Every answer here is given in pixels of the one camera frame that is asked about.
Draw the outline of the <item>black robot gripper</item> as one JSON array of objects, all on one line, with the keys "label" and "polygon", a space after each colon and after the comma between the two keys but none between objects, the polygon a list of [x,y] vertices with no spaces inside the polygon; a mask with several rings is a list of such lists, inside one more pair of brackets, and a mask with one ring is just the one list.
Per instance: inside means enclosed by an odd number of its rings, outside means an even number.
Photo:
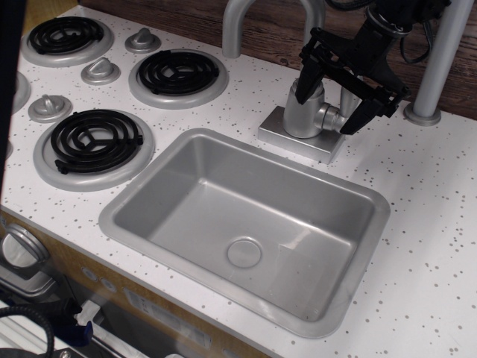
[{"label": "black robot gripper", "polygon": [[302,70],[296,99],[305,104],[327,76],[363,101],[340,129],[353,135],[376,116],[391,117],[411,91],[391,70],[387,56],[400,38],[388,30],[362,27],[350,40],[322,28],[311,30],[311,39],[300,53]]}]

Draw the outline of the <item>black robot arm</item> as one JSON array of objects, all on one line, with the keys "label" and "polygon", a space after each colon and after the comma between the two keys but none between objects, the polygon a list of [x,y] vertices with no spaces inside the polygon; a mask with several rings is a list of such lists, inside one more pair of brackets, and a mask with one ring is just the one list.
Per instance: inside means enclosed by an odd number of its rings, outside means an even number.
[{"label": "black robot arm", "polygon": [[299,104],[310,99],[323,77],[327,76],[361,99],[341,134],[354,134],[377,116],[392,117],[411,90],[391,70],[387,62],[394,44],[402,44],[420,23],[427,37],[430,20],[442,16],[449,1],[353,1],[329,5],[339,10],[365,7],[366,20],[352,39],[316,27],[303,47],[303,68],[295,97]]}]

